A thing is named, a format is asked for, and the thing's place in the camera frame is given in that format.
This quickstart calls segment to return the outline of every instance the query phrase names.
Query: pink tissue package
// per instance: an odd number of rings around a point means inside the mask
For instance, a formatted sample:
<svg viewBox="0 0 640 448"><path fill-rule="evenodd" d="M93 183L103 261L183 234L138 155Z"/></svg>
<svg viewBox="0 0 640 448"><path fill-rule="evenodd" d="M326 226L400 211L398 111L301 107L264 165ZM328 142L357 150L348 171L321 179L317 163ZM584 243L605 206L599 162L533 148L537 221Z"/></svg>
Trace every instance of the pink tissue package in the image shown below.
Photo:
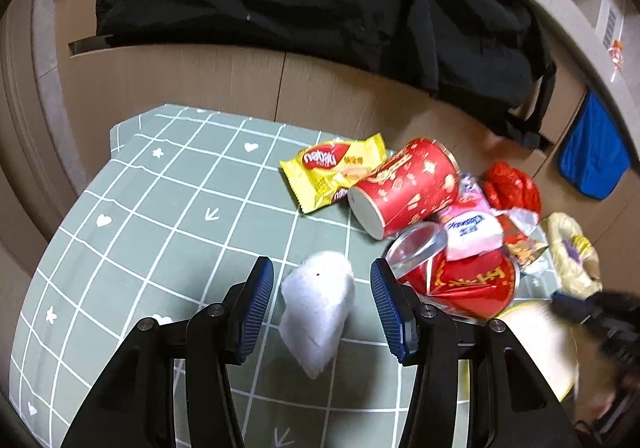
<svg viewBox="0 0 640 448"><path fill-rule="evenodd" d="M456 202L436 213L447 231L447 260L458 261L502 247L502 226L471 174L463 174Z"/></svg>

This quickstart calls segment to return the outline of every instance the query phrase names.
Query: grid pattern tablecloth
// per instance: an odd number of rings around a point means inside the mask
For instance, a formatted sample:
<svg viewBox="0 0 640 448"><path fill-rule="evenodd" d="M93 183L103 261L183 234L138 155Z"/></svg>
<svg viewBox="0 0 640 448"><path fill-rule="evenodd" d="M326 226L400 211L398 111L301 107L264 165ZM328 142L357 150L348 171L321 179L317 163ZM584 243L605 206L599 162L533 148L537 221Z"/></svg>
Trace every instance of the grid pattern tablecloth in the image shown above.
<svg viewBox="0 0 640 448"><path fill-rule="evenodd" d="M258 255L276 283L254 353L229 367L248 448L394 448L415 367L385 342L369 267L373 241L346 201L302 215L278 161L334 139L273 121L165 105L111 133L112 159L68 213L44 254L20 313L10 399L45 446L58 447L92 383L137 320L177 321L220 301ZM338 355L309 380L278 333L282 280L309 255L343 251L355 307ZM526 277L516 301L547 298L553 271ZM175 365L175 430L189 445L182 361ZM466 446L463 365L454 446Z"/></svg>

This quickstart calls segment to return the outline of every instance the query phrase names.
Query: red food container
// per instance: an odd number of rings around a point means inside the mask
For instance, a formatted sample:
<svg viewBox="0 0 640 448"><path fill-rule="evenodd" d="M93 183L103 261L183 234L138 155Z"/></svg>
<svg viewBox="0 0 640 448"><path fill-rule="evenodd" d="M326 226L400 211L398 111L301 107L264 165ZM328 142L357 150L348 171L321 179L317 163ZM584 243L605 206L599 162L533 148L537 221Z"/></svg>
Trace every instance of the red food container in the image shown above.
<svg viewBox="0 0 640 448"><path fill-rule="evenodd" d="M349 205L380 240L451 204L459 178L458 164L442 144L416 138L351 187Z"/></svg>
<svg viewBox="0 0 640 448"><path fill-rule="evenodd" d="M415 224L400 234L385 258L399 284L426 295L447 261L447 232L430 221Z"/></svg>
<svg viewBox="0 0 640 448"><path fill-rule="evenodd" d="M489 319L504 311L513 300L520 269L507 253L494 250L448 262L432 281L429 298L462 314Z"/></svg>

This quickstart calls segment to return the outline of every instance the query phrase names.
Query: blue cloth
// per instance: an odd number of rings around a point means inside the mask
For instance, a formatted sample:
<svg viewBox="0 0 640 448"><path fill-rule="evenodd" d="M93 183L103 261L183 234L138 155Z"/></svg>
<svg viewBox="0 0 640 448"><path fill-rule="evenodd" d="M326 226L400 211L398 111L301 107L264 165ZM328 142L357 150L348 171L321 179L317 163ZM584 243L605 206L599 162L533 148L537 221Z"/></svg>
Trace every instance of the blue cloth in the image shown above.
<svg viewBox="0 0 640 448"><path fill-rule="evenodd" d="M609 196L631 164L615 123L592 92L563 147L560 174L594 199Z"/></svg>

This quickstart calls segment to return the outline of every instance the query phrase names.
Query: yellow snack wrapper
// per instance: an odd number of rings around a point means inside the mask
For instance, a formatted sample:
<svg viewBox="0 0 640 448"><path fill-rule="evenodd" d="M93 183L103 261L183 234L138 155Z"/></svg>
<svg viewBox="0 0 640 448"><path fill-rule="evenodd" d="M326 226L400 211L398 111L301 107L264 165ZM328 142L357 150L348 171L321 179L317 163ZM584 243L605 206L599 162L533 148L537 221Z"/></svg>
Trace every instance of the yellow snack wrapper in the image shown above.
<svg viewBox="0 0 640 448"><path fill-rule="evenodd" d="M280 166L302 212L309 213L345 197L350 187L384 161L385 142L378 133L364 141L325 141Z"/></svg>

